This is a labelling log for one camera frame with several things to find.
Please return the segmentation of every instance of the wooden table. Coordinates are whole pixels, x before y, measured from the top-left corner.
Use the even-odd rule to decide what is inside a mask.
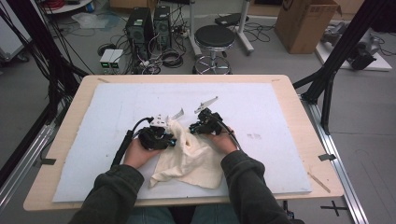
[[[23,204],[28,211],[80,208],[82,203],[53,203],[52,198],[61,178],[68,150],[71,148],[78,127],[91,103],[99,83],[271,83],[276,98],[289,125],[291,136],[300,153],[308,173],[313,191],[308,194],[276,195],[278,200],[340,197],[343,187],[329,161],[321,161],[318,156],[325,150],[306,115],[288,77],[283,75],[157,75],[157,76],[88,76],[83,79],[70,105],[59,132],[57,133],[47,158],[56,159],[54,165],[43,165]],[[136,205],[166,205],[192,203],[226,203],[224,198],[188,198],[138,201]]]

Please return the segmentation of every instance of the white device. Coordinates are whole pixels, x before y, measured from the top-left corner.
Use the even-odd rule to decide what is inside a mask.
[[[103,54],[100,64],[102,65],[103,73],[118,74],[120,71],[120,61],[122,59],[123,49],[106,49]]]
[[[112,74],[118,74],[120,71],[120,59],[122,57],[122,49],[114,49],[113,55],[110,58],[110,67]]]
[[[213,104],[215,101],[217,101],[219,99],[218,96],[216,96],[215,98],[208,100],[206,102],[203,102],[199,105],[198,109],[194,110],[195,114],[198,114],[199,112],[203,111],[204,109],[206,109],[208,106],[210,106],[211,104]]]
[[[113,55],[114,49],[106,49],[103,53],[103,56],[100,60],[100,64],[102,65],[103,74],[107,75],[111,73],[110,60]]]
[[[154,120],[149,125],[150,126],[155,126],[155,127],[166,128],[166,127],[168,127],[168,121],[170,119],[178,119],[178,118],[180,118],[183,115],[184,115],[183,108],[181,108],[180,111],[177,114],[175,114],[174,116],[171,116],[171,117],[167,116],[165,120],[163,120],[163,117],[160,114],[157,117],[155,117]]]

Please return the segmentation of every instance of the towel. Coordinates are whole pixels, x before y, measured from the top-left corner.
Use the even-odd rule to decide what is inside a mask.
[[[168,128],[177,143],[161,153],[149,187],[174,178],[202,188],[218,188],[224,154],[216,150],[209,139],[191,134],[176,120],[169,120]]]

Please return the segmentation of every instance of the hand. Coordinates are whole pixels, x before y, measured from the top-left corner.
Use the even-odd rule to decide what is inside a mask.
[[[148,162],[149,159],[160,154],[161,152],[162,150],[146,150],[140,144],[140,140],[136,138],[128,146],[128,149],[125,152],[123,164],[138,169],[142,165],[146,164],[146,162]]]
[[[215,146],[226,155],[236,151],[236,145],[233,142],[233,139],[224,129],[219,135],[207,133],[205,136],[209,138],[213,144],[215,144]]]

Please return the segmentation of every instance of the white paper sheet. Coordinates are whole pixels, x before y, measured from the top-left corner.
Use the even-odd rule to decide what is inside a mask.
[[[231,126],[242,149],[266,167],[265,179],[273,193],[310,192],[311,186],[291,138],[271,84],[267,83],[166,83],[100,84],[66,158],[54,202],[84,201],[94,179],[110,164],[126,134],[142,118],[185,115],[178,122],[195,123],[201,102],[219,99],[209,108]],[[142,123],[139,128],[148,127]],[[203,189],[176,180],[149,189],[154,158],[139,171],[145,183],[138,199],[226,196],[224,178],[218,189]]]

